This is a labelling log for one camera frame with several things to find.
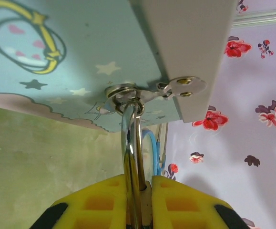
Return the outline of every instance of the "rivet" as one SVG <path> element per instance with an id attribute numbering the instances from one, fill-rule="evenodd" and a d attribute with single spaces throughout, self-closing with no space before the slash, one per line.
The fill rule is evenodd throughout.
<path id="1" fill-rule="evenodd" d="M 181 97 L 189 97 L 191 96 L 193 93 L 192 92 L 184 92 L 184 93 L 181 93 L 180 96 Z"/>
<path id="2" fill-rule="evenodd" d="M 190 82 L 192 82 L 192 80 L 189 78 L 177 80 L 177 83 L 180 84 L 189 84 Z"/>

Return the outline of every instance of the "floral wallpaper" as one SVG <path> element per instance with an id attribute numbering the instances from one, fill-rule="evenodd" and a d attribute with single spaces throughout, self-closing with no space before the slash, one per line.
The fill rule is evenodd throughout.
<path id="1" fill-rule="evenodd" d="M 231 30 L 205 118 L 170 123 L 166 156 L 166 177 L 225 200 L 251 229 L 276 228 L 276 24 Z"/>

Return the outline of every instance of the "metal hook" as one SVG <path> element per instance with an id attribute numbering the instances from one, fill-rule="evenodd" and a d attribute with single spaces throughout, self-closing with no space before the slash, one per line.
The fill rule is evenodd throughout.
<path id="1" fill-rule="evenodd" d="M 140 125 L 142 114 L 140 112 L 139 102 L 129 101 L 123 112 L 121 129 L 127 203 L 133 229 L 142 229 L 140 191 L 146 189 Z"/>

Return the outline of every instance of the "metal bracket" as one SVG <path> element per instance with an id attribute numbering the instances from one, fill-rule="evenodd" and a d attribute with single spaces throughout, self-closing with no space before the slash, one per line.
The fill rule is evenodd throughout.
<path id="1" fill-rule="evenodd" d="M 165 100 L 170 100 L 174 96 L 188 97 L 203 91 L 206 82 L 198 77 L 180 77 L 167 83 L 158 83 L 157 91 L 140 88 L 135 83 L 117 84 L 105 89 L 107 101 L 100 108 L 100 114 L 106 115 L 112 112 L 123 114 L 124 108 L 131 100 L 138 100 L 139 114 L 144 111 L 144 104 L 161 96 Z"/>

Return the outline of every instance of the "yellow object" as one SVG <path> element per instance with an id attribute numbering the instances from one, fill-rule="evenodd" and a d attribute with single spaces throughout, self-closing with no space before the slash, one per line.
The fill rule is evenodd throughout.
<path id="1" fill-rule="evenodd" d="M 174 180 L 153 177 L 141 191 L 152 194 L 153 215 L 146 207 L 145 219 L 153 217 L 152 229 L 248 229 L 226 202 Z M 119 175 L 86 187 L 56 201 L 31 229 L 126 229 L 129 224 L 125 177 Z"/>

